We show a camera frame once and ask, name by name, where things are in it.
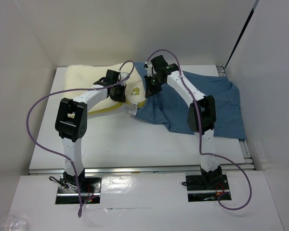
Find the cream yellow foam pillow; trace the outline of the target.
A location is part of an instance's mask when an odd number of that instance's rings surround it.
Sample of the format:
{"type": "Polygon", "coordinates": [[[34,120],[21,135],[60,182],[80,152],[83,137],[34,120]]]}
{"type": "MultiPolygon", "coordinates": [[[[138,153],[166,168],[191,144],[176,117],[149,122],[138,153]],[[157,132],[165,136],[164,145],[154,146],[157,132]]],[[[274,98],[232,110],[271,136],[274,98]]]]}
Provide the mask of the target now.
{"type": "MultiPolygon", "coordinates": [[[[67,67],[64,77],[64,90],[90,88],[94,82],[106,75],[108,69],[114,71],[121,70],[128,73],[131,68],[132,63],[120,63],[111,66],[70,65],[67,67]]],[[[130,78],[127,80],[125,102],[116,102],[108,97],[90,109],[88,114],[110,112],[130,103],[136,103],[141,108],[145,105],[145,102],[144,83],[137,70],[133,70],[130,78]]]]}

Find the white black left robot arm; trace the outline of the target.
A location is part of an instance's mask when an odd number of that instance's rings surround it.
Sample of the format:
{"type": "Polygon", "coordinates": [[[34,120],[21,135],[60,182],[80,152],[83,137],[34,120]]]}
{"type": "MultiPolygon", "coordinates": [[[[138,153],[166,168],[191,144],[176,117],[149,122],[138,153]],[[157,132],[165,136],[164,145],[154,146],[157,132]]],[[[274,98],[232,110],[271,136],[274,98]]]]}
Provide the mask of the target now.
{"type": "Polygon", "coordinates": [[[61,138],[64,155],[67,157],[63,179],[75,192],[85,188],[81,140],[87,131],[88,111],[108,97],[124,102],[126,81],[129,77],[129,73],[108,69],[105,77],[94,82],[89,90],[73,99],[63,98],[60,101],[55,130],[61,138]]]}

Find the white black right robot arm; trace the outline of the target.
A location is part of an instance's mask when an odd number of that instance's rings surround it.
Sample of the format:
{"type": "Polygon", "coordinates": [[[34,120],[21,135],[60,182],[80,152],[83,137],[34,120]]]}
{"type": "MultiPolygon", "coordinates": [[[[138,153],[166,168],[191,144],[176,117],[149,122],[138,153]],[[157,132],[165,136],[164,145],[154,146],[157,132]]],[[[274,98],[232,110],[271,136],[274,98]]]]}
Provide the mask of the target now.
{"type": "Polygon", "coordinates": [[[183,74],[177,64],[168,64],[162,55],[146,61],[145,96],[151,97],[162,91],[167,84],[174,89],[189,106],[187,124],[198,136],[201,185],[210,189],[222,177],[222,168],[216,156],[214,129],[216,122],[215,99],[197,89],[183,74]]]}

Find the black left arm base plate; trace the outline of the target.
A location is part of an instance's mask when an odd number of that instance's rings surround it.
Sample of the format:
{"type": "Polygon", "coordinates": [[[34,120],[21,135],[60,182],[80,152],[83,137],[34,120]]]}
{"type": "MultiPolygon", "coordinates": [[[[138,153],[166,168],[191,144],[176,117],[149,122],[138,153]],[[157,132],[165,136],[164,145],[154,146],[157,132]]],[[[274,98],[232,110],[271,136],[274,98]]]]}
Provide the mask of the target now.
{"type": "MultiPolygon", "coordinates": [[[[56,205],[79,204],[79,194],[76,185],[71,184],[61,176],[58,181],[56,205]]],[[[101,177],[88,177],[80,184],[81,202],[86,204],[99,204],[101,197],[101,177]]]]}

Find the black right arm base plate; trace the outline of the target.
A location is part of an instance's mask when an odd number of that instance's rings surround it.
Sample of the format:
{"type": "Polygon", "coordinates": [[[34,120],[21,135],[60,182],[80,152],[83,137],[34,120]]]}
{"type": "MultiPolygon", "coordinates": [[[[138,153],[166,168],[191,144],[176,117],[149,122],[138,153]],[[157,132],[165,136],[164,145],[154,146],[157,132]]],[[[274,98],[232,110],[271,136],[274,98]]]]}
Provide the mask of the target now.
{"type": "Polygon", "coordinates": [[[228,179],[225,174],[212,184],[205,184],[201,175],[186,176],[182,185],[187,188],[189,202],[210,202],[220,200],[232,200],[228,179]]]}

